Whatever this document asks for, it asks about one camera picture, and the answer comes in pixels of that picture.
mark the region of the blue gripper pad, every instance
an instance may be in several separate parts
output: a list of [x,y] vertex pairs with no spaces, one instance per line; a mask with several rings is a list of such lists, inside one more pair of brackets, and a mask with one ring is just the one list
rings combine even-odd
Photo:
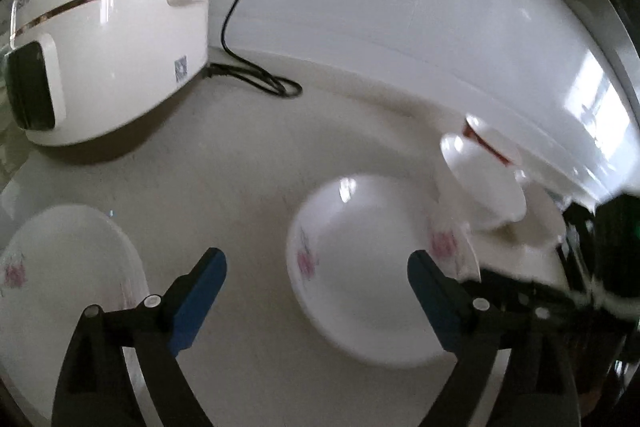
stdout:
[[182,294],[176,311],[169,317],[173,321],[173,331],[168,347],[174,357],[193,344],[225,278],[225,254],[217,248],[209,248],[191,273],[179,277],[167,291],[167,294],[172,291]]
[[442,349],[458,353],[473,314],[470,296],[456,280],[445,277],[424,250],[409,257],[407,276]]

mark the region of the white countertop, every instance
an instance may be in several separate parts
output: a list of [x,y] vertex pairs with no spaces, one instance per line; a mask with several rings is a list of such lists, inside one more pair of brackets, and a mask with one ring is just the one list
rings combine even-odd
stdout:
[[[178,357],[215,425],[417,426],[453,357],[402,371],[351,360],[300,310],[284,245],[302,201],[338,176],[420,179],[435,195],[439,133],[413,116],[415,102],[376,105],[298,80],[305,94],[289,101],[231,79],[196,80],[110,137],[33,150],[0,196],[0,241],[51,204],[113,211],[152,293],[219,247],[228,277],[194,346]],[[500,249],[499,237],[475,241],[487,266],[566,283],[557,257]],[[507,357],[500,354],[493,396]],[[475,425],[487,418],[492,401],[484,403]]]
[[[231,1],[210,3],[211,45]],[[226,42],[473,113],[597,200],[638,170],[626,96],[564,0],[242,0]]]

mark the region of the qr code sticker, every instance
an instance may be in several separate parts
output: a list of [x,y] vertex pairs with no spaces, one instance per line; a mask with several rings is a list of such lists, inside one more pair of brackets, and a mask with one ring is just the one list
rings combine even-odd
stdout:
[[187,77],[187,55],[174,61],[175,81],[180,83]]

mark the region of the white teacup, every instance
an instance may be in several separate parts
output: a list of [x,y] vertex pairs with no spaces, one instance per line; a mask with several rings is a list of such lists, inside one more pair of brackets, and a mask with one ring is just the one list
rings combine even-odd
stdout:
[[440,151],[436,165],[440,203],[468,229],[492,230],[524,218],[526,200],[512,169],[458,134],[445,134]]
[[477,116],[466,115],[462,134],[469,140],[478,142],[504,165],[522,165],[518,146]]

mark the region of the dark object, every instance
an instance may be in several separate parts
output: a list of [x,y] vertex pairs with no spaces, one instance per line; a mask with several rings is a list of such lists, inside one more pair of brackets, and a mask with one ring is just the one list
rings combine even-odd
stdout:
[[618,360],[624,363],[640,362],[640,331],[638,331],[638,329],[634,329],[634,331],[627,335],[625,345],[622,347]]
[[631,379],[616,406],[598,427],[636,427],[640,416],[640,372]]
[[575,360],[575,384],[579,394],[601,388],[614,360],[618,359],[626,336],[634,325],[615,318],[604,310],[591,314],[583,325],[582,349]]
[[594,219],[595,276],[608,293],[640,298],[640,198],[621,194]]
[[25,44],[6,57],[6,91],[18,126],[46,131],[56,125],[47,70],[38,42]]
[[33,427],[0,380],[0,425],[2,427]]
[[596,251],[593,240],[593,220],[595,216],[578,203],[570,204],[562,214],[568,229],[573,227],[577,233],[578,251],[574,252],[576,261],[582,264],[582,270],[590,279],[593,276],[596,263]]
[[607,416],[611,414],[624,392],[624,379],[622,375],[618,375],[615,369],[611,368],[602,385],[600,399],[593,411],[583,417],[582,427],[602,427]]
[[458,358],[420,427],[468,425],[505,348],[511,359],[488,425],[579,427],[574,376],[558,334],[580,320],[573,301],[535,283],[504,285],[499,275],[461,285],[425,251],[411,255],[407,272],[442,347]]
[[302,94],[302,86],[299,83],[289,80],[283,76],[276,76],[247,60],[240,55],[234,53],[226,44],[226,29],[229,26],[231,16],[236,11],[236,7],[241,0],[234,0],[231,8],[226,13],[225,21],[222,24],[222,31],[220,32],[220,43],[224,51],[230,57],[242,62],[244,66],[233,66],[230,64],[220,64],[218,62],[212,62],[207,68],[207,74],[209,76],[232,76],[238,80],[242,80],[247,84],[251,84],[261,91],[277,96],[279,98],[295,98]]
[[62,364],[52,427],[144,427],[122,354],[135,347],[146,386],[166,427],[211,427],[175,360],[188,349],[226,277],[225,255],[209,248],[164,296],[135,309],[84,310]]

